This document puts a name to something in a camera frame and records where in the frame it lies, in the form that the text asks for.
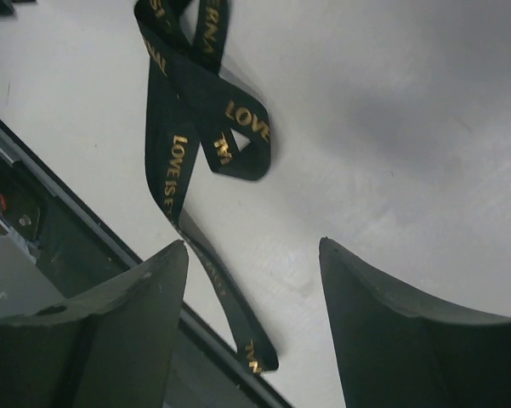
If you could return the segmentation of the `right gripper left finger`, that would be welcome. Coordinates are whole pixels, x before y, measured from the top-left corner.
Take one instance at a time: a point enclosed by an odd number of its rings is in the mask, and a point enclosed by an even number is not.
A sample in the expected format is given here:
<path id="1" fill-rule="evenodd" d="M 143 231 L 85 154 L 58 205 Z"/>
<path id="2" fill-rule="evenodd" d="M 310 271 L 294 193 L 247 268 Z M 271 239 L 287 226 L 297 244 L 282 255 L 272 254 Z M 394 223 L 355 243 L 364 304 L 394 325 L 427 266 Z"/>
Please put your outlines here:
<path id="1" fill-rule="evenodd" d="M 32 315 L 0 319 L 0 407 L 160 407 L 189 257 L 175 241 Z"/>

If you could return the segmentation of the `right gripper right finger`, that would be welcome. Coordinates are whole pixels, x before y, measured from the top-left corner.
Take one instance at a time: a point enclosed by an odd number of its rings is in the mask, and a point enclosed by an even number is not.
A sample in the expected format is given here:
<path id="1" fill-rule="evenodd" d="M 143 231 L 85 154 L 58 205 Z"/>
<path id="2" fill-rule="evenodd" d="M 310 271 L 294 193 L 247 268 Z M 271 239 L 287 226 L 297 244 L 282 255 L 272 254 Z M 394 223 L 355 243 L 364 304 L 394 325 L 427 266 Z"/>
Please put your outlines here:
<path id="1" fill-rule="evenodd" d="M 321 281 L 349 407 L 511 407 L 511 318 L 432 296 L 336 241 Z"/>

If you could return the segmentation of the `black ribbon gold lettering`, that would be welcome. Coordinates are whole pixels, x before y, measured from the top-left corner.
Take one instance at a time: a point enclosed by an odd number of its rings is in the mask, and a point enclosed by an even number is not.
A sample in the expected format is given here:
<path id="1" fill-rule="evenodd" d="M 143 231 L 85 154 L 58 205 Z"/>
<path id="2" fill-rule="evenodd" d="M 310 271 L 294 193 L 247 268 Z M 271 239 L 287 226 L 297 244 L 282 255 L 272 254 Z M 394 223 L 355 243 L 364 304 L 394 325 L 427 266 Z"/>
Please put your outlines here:
<path id="1" fill-rule="evenodd" d="M 150 194 L 204 268 L 252 374 L 276 371 L 275 346 L 222 261 L 181 224 L 196 157 L 212 172 L 246 181 L 270 169 L 270 117 L 250 93 L 220 75 L 230 22 L 226 1 L 199 4 L 188 39 L 186 1 L 138 1 L 133 8 L 150 58 L 145 114 L 145 176 Z"/>

